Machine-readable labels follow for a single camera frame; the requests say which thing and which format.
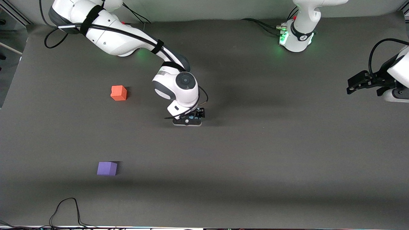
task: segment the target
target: white robotic arm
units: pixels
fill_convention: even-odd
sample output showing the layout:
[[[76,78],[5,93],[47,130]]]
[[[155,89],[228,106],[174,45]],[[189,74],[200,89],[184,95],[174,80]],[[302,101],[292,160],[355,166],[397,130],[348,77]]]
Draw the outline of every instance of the white robotic arm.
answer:
[[[372,49],[369,59],[369,71],[363,70],[348,80],[348,94],[359,89],[380,87],[376,90],[378,96],[386,101],[409,102],[409,46],[386,61],[379,71],[372,73],[371,61],[375,48],[384,41],[395,41],[409,45],[408,42],[387,38],[378,42]]]
[[[122,0],[55,0],[49,17],[63,31],[82,33],[108,54],[128,56],[137,49],[145,48],[162,58],[165,62],[152,80],[155,92],[173,100],[168,107],[171,118],[187,117],[183,125],[200,125],[200,117],[195,119],[193,115],[191,120],[189,117],[192,116],[186,116],[191,115],[190,112],[196,113],[200,95],[198,83],[189,73],[188,61],[162,41],[138,28],[122,24],[116,15],[108,12],[118,9],[122,3]]]
[[[321,19],[318,7],[336,6],[347,3],[348,0],[292,0],[299,11],[296,20],[289,19],[282,23],[287,31],[282,32],[279,44],[292,52],[301,52],[307,48],[314,36],[314,29]]]

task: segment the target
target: black cable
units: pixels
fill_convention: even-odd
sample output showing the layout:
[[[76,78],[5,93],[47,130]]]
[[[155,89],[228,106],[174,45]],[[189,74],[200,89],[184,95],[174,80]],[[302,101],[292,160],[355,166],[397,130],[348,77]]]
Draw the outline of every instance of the black cable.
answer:
[[[267,23],[264,23],[264,22],[262,22],[260,20],[254,19],[254,18],[243,18],[242,20],[255,22],[257,25],[259,25],[267,33],[272,34],[272,35],[276,35],[276,36],[280,36],[280,34],[273,33],[273,32],[271,32],[270,30],[267,29],[267,28],[275,29],[276,28],[275,26],[269,25]]]
[[[136,15],[125,3],[122,3],[122,5],[123,5],[125,8],[127,8],[129,11],[131,11],[131,13],[132,13],[135,17],[137,17],[138,20],[139,20],[142,24],[145,24],[145,22],[142,21],[142,20],[138,17],[138,15]]]
[[[206,95],[206,100],[200,104],[198,104],[198,106],[202,106],[204,104],[206,104],[209,101],[209,96],[207,95],[207,92],[201,87],[199,86],[199,88],[204,92],[204,94]]]
[[[369,55],[369,61],[368,61],[369,74],[370,74],[370,76],[372,77],[372,79],[374,80],[374,82],[376,82],[377,79],[375,78],[375,76],[374,76],[374,74],[373,74],[373,72],[372,72],[372,56],[373,56],[373,53],[374,53],[376,47],[378,47],[382,42],[385,42],[385,41],[394,41],[394,42],[401,43],[401,44],[404,44],[404,45],[409,45],[409,42],[403,41],[403,40],[399,40],[399,39],[395,39],[395,38],[382,39],[382,40],[380,40],[378,43],[375,44],[375,46],[374,46],[374,47],[372,48],[372,50],[371,50],[371,53],[370,53],[370,55]]]
[[[297,12],[298,12],[298,10],[296,10],[296,11],[290,16],[290,18],[289,18],[288,20],[290,20],[292,17],[294,17],[294,15],[295,15]]]
[[[41,226],[41,227],[38,227],[38,228],[32,228],[32,227],[27,227],[27,226],[13,226],[13,225],[11,225],[11,224],[9,224],[9,223],[7,223],[5,221],[2,221],[2,220],[0,220],[0,224],[9,226],[10,228],[2,228],[2,229],[7,229],[7,230],[11,230],[11,229],[13,229],[13,230],[38,230],[38,229],[41,229],[41,228],[49,227],[47,225]]]
[[[50,24],[48,24],[48,22],[47,22],[47,21],[45,20],[45,18],[44,18],[43,6],[42,6],[42,4],[41,4],[41,0],[38,0],[38,3],[39,3],[39,5],[40,5],[41,18],[43,19],[44,23],[47,24],[47,25],[48,25],[49,27],[51,27],[51,28],[58,28],[58,27],[55,26],[55,25],[50,25]]]
[[[55,45],[53,45],[53,46],[48,46],[48,45],[47,45],[48,37],[49,37],[52,33],[54,33],[56,30],[58,30],[58,27],[57,27],[57,26],[50,25],[50,24],[47,23],[47,21],[46,21],[45,18],[44,18],[43,6],[42,6],[42,4],[41,4],[41,0],[38,0],[38,4],[40,5],[41,18],[43,18],[44,23],[47,24],[49,27],[54,28],[54,30],[52,30],[51,32],[49,32],[49,33],[45,36],[45,38],[44,38],[44,45],[45,45],[45,47],[47,47],[48,49],[55,48],[55,47],[59,46],[61,43],[63,43],[63,41],[67,38],[68,33],[66,33],[65,36],[63,37],[63,39],[61,39],[61,41],[59,41],[57,44],[55,44]]]
[[[81,226],[83,226],[83,227],[85,227],[85,228],[87,228],[87,225],[88,225],[88,226],[92,226],[92,225],[90,225],[90,224],[86,224],[86,223],[84,223],[84,222],[81,221],[81,216],[80,216],[80,214],[79,214],[78,203],[77,203],[77,200],[76,200],[74,197],[69,197],[69,198],[63,199],[62,201],[60,201],[60,203],[58,203],[57,208],[55,209],[54,214],[50,217],[50,219],[49,219],[49,221],[48,221],[48,224],[49,224],[50,226],[53,226],[53,225],[52,225],[52,220],[53,220],[54,216],[57,214],[58,208],[60,207],[60,204],[61,204],[62,202],[64,202],[64,201],[66,201],[66,200],[69,200],[69,199],[73,199],[73,200],[75,201],[75,207],[76,207],[76,211],[77,211],[77,222],[78,222],[78,224],[81,225]]]
[[[264,25],[266,27],[269,27],[269,28],[274,28],[274,29],[276,28],[275,26],[269,25],[267,23],[264,23],[264,22],[262,22],[260,20],[254,19],[254,18],[243,18],[242,20],[252,21],[252,22],[255,22],[255,23],[260,23],[260,24],[262,24],[262,25]]]
[[[287,20],[289,20],[290,18],[291,18],[291,13],[295,10],[295,9],[297,9],[297,7],[294,7],[294,9],[292,9],[292,11],[288,14],[288,17],[287,17]]]
[[[67,36],[68,36],[68,34],[65,34],[65,36],[63,37],[63,39],[61,39],[61,41],[59,41],[57,44],[55,44],[55,45],[53,45],[53,46],[48,46],[48,45],[47,45],[48,37],[49,37],[52,33],[54,33],[55,31],[57,31],[57,30],[58,30],[58,28],[52,30],[52,31],[49,32],[49,33],[45,36],[45,38],[44,38],[44,45],[45,45],[45,47],[47,47],[48,49],[52,49],[52,48],[55,48],[55,47],[59,46],[61,43],[63,43],[63,41],[64,41],[64,40],[67,38]]]
[[[137,12],[133,11],[133,10],[132,10],[131,8],[129,8],[125,3],[122,3],[122,5],[123,5],[125,8],[127,8],[128,10],[130,10],[135,16],[136,16],[136,15],[139,15],[139,16],[141,16],[143,19],[145,19],[148,23],[151,23],[151,21],[149,21],[149,20],[148,20],[147,18],[145,18],[144,16],[138,14]]]

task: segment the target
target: velcro strap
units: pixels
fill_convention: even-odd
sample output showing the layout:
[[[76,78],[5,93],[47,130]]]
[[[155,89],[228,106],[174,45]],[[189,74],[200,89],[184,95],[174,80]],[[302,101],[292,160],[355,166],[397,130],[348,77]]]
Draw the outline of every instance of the velcro strap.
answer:
[[[154,53],[154,54],[157,54],[160,51],[160,49],[162,49],[163,45],[164,45],[163,41],[158,40],[155,48],[153,48],[153,50],[151,50],[151,52]]]
[[[186,70],[182,66],[172,61],[165,61],[164,63],[162,63],[162,66],[169,66],[178,69],[180,72],[186,72]]]
[[[100,5],[94,6],[87,15],[87,18],[82,22],[80,32],[85,36],[92,22],[99,16],[98,13],[104,8]]]

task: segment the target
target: gray table surface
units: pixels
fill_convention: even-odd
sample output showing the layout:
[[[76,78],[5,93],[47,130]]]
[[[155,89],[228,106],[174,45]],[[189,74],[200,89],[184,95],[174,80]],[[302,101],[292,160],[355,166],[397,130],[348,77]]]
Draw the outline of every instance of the gray table surface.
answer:
[[[110,56],[81,35],[48,50],[49,29],[29,30],[0,112],[0,219],[47,224],[73,196],[94,225],[409,228],[409,106],[346,94],[377,41],[407,40],[401,12],[324,18],[302,53],[247,21],[147,25],[208,92],[200,128],[163,119],[149,51]],[[401,47],[381,45],[374,68]],[[128,100],[110,98],[116,84]],[[97,176],[99,161],[119,174]],[[64,204],[54,224],[75,223]]]

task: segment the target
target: black strap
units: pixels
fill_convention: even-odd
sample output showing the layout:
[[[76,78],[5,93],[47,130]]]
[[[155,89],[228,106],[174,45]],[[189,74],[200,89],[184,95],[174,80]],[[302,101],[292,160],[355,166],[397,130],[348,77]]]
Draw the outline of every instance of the black strap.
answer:
[[[87,35],[88,29],[90,28],[92,22],[99,16],[98,13],[104,8],[100,5],[94,6],[87,15],[87,18],[82,22],[80,33],[84,36]]]
[[[160,49],[162,49],[163,45],[164,45],[163,41],[158,40],[155,48],[153,48],[153,50],[151,50],[151,52],[154,53],[154,54],[157,54],[160,51]]]
[[[180,72],[186,72],[186,70],[182,66],[172,61],[165,61],[164,63],[162,63],[162,66],[169,66],[178,69]]]
[[[298,39],[299,41],[305,41],[305,40],[307,40],[307,39],[312,35],[312,33],[314,32],[314,31],[311,31],[311,32],[308,33],[308,34],[303,34],[303,33],[299,32],[299,31],[297,31],[297,30],[295,29],[295,27],[294,27],[294,22],[291,23],[290,29],[291,29],[291,32],[297,37],[297,39]]]

